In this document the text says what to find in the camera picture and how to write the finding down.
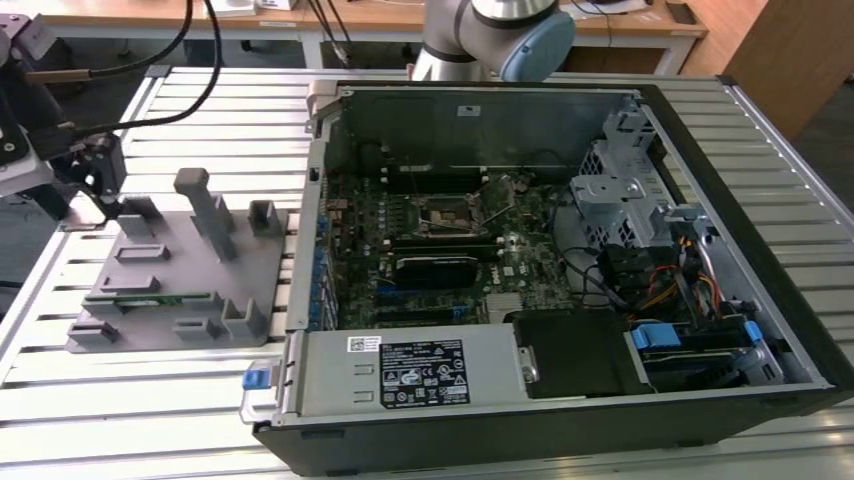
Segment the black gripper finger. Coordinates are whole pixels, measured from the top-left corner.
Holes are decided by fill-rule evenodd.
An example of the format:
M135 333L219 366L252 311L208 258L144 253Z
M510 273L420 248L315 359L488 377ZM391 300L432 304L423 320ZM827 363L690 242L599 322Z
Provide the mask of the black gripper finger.
M115 134L96 134L84 140L84 159L89 164L87 182L91 199L107 220L121 210L119 195L127 177L121 139Z
M53 177L44 187L40 206L48 216L61 221L69 211L69 201L72 199L71 174L68 173L72 161L69 159L56 159L49 162Z

